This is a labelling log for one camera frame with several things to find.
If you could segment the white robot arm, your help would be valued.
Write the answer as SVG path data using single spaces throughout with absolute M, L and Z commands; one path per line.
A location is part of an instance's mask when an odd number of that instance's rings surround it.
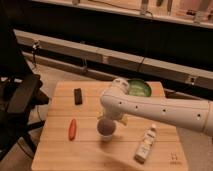
M 114 79 L 100 96 L 104 116 L 120 120 L 130 114 L 213 137 L 213 101 L 140 97 L 129 95 L 130 85 Z

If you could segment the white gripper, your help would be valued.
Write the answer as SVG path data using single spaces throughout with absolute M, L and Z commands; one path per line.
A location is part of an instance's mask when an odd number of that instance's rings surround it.
M 97 116 L 97 119 L 103 119 L 103 118 L 107 118 L 107 119 L 110 119 L 110 120 L 113 120 L 113 121 L 117 121 L 118 123 L 120 123 L 124 126 L 126 126 L 127 123 L 128 123 L 128 118 L 124 114 L 120 114 L 118 116 L 111 116 L 111 115 L 107 115 L 106 113 L 100 113 Z

